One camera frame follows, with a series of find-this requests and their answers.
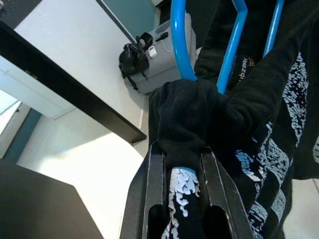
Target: white pattern print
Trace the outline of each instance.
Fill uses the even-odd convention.
[[[276,176],[279,185],[281,185],[290,166],[288,156],[272,139],[269,140],[267,155],[268,160],[266,161],[266,167]]]
[[[188,217],[188,211],[185,206],[188,204],[183,195],[195,194],[199,197],[199,181],[194,170],[189,168],[177,167],[173,168],[170,176],[168,208],[169,208],[169,223],[165,228],[161,239],[169,239],[171,234],[174,239],[179,239],[178,226],[179,223],[174,217],[176,208],[174,206],[174,196],[177,203],[180,205],[179,209],[182,211],[184,217]]]
[[[260,182],[261,179],[256,176],[250,169],[250,163],[252,163],[254,160],[242,150],[236,151],[236,157],[241,162],[241,169],[243,170],[243,172],[254,182]]]
[[[268,217],[266,209],[261,206],[257,201],[254,202],[248,212],[248,219],[250,227],[253,230],[256,239],[263,239],[260,232]]]
[[[306,122],[308,81],[306,64],[299,52],[296,62],[289,73],[285,86],[283,99],[287,105],[292,119],[291,127],[297,138],[296,147],[299,145]]]
[[[286,207],[286,197],[282,190],[279,190],[274,203],[271,206],[271,209],[275,212],[278,217],[278,222],[281,221],[281,218],[284,214],[284,209]]]
[[[315,143],[313,152],[314,152],[314,160],[317,163],[319,163],[319,136],[318,136],[317,142]]]

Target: blue tube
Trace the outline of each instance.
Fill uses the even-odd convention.
[[[276,35],[277,35],[277,30],[279,26],[279,21],[281,17],[281,13],[283,11],[284,7],[284,0],[277,0],[276,6],[275,6],[275,11],[273,14],[273,19],[271,21],[268,37],[267,37],[267,42],[266,42],[266,47],[264,51],[264,57],[273,49]]]
[[[170,25],[172,43],[177,67],[183,79],[196,81],[197,77],[191,66],[185,35],[185,5],[186,0],[172,0],[170,11]]]
[[[224,56],[223,65],[221,67],[217,80],[218,91],[222,94],[226,92],[226,87],[229,80],[231,68],[235,60],[236,51],[248,13],[244,0],[233,0],[233,3],[237,10],[237,17],[227,46],[226,54]]]

